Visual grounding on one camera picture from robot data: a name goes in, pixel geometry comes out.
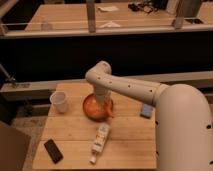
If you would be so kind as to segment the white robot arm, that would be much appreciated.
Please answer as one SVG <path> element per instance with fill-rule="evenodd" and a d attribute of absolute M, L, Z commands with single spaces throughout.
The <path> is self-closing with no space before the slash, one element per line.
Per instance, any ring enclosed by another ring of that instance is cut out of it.
<path fill-rule="evenodd" d="M 213 113 L 197 88 L 113 76 L 105 61 L 85 79 L 100 100 L 111 90 L 155 108 L 157 171 L 213 171 Z"/>

